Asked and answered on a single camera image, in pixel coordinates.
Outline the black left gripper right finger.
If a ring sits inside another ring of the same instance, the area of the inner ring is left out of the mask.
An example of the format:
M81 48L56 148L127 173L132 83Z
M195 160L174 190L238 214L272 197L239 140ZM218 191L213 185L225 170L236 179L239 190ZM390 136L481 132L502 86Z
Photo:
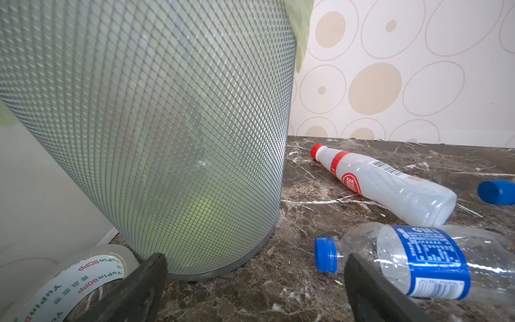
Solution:
M434 321L357 254L348 257L345 289L355 321Z

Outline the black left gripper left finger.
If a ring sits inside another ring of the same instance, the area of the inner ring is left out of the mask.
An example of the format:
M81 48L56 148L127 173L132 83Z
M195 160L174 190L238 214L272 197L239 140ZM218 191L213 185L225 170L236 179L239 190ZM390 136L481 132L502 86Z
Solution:
M166 280L166 258L142 263L132 253L96 255L79 266L79 302L71 321L155 321Z

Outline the white bottle red cap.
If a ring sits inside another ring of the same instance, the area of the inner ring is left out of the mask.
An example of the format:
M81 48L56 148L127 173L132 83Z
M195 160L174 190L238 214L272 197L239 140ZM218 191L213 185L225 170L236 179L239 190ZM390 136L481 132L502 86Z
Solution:
M441 227L456 207L457 194L451 189L372 157L322 144L313 146L311 157L347 188L383 205L409 225Z

